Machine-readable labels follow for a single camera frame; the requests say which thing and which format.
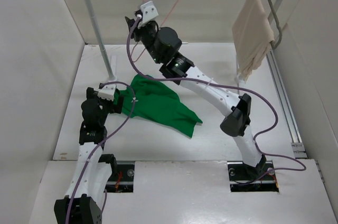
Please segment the green t shirt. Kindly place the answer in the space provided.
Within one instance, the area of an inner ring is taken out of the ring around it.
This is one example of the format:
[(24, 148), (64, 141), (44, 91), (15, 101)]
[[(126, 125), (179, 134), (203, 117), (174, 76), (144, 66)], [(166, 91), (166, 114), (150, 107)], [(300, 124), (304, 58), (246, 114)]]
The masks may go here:
[(191, 138), (196, 125), (203, 124), (197, 114), (180, 101), (178, 94), (160, 81), (135, 75), (129, 88), (115, 93), (124, 96), (122, 112), (170, 128)]

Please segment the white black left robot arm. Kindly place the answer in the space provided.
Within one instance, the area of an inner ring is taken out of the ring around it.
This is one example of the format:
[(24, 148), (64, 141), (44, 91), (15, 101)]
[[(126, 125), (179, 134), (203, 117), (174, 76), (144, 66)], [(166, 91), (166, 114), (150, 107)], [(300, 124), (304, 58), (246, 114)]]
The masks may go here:
[(106, 184), (116, 177), (117, 161), (113, 154), (104, 154), (105, 127), (109, 114), (122, 111), (124, 97), (116, 85), (87, 88), (81, 104), (82, 124), (79, 133), (79, 154), (69, 188), (56, 200), (57, 223), (102, 223), (107, 200)]

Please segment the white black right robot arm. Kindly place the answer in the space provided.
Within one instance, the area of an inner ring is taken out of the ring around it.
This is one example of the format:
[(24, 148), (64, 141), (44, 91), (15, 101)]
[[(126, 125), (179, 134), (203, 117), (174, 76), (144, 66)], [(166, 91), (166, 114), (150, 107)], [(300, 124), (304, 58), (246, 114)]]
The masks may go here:
[(141, 42), (167, 81), (173, 81), (212, 104), (223, 116), (221, 130), (231, 136), (242, 156), (244, 172), (255, 179), (263, 173), (265, 156), (257, 150), (250, 128), (251, 97), (238, 95), (226, 88), (217, 87), (191, 60), (179, 52), (182, 41), (170, 27), (159, 27), (155, 20), (139, 26), (141, 13), (135, 18), (125, 18), (128, 37)]

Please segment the grey hanger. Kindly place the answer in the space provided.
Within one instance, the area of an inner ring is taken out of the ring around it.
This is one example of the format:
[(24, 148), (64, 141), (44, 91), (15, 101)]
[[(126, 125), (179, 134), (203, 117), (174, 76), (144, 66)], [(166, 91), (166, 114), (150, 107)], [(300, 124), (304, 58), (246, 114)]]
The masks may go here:
[(271, 42), (271, 48), (273, 50), (275, 50), (276, 48), (278, 48), (278, 46), (280, 45), (281, 41), (282, 41), (282, 38), (283, 38), (283, 31), (282, 31), (282, 28), (280, 26), (280, 21), (279, 21), (279, 18), (277, 16), (277, 11), (275, 10), (275, 7), (272, 3), (272, 0), (267, 0), (268, 2), (268, 5), (270, 7), (270, 14), (268, 17), (271, 17), (274, 21), (275, 21), (275, 24), (276, 24), (276, 28), (278, 30), (278, 40), (277, 41), (273, 41)]

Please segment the beige hanging cloth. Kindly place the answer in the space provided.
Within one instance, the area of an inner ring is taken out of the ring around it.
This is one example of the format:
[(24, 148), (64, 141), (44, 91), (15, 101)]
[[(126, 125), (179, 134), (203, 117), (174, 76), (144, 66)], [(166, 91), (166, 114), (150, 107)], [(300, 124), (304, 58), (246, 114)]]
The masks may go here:
[(246, 82), (271, 49), (274, 32), (261, 0), (246, 0), (232, 26), (238, 77)]

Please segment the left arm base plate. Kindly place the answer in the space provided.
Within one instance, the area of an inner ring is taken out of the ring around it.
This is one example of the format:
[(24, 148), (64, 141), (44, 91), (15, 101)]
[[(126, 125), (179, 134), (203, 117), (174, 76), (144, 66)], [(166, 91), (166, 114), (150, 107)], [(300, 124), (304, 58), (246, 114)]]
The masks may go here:
[(135, 162), (118, 161), (116, 171), (108, 179), (108, 193), (132, 193), (134, 190)]

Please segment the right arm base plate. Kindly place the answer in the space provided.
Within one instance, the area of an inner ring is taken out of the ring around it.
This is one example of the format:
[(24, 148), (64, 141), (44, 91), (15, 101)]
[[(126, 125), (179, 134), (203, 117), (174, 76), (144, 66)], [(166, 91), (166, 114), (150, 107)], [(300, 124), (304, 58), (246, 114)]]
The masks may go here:
[(274, 168), (272, 161), (267, 161), (258, 173), (242, 162), (228, 162), (227, 166), (231, 192), (279, 192), (274, 173), (261, 177)]

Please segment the aluminium rail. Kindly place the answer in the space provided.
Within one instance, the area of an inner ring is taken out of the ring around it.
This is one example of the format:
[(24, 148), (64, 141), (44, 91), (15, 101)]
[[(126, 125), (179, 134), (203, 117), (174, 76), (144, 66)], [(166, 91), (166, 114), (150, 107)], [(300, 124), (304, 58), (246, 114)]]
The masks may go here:
[(291, 137), (291, 146), (296, 159), (307, 159), (306, 149), (304, 147), (302, 137), (299, 133), (297, 122), (290, 105), (287, 92), (277, 65), (273, 51), (267, 54), (267, 63), (270, 68), (271, 76), (276, 88), (277, 96), (280, 102), (284, 120), (287, 124)]

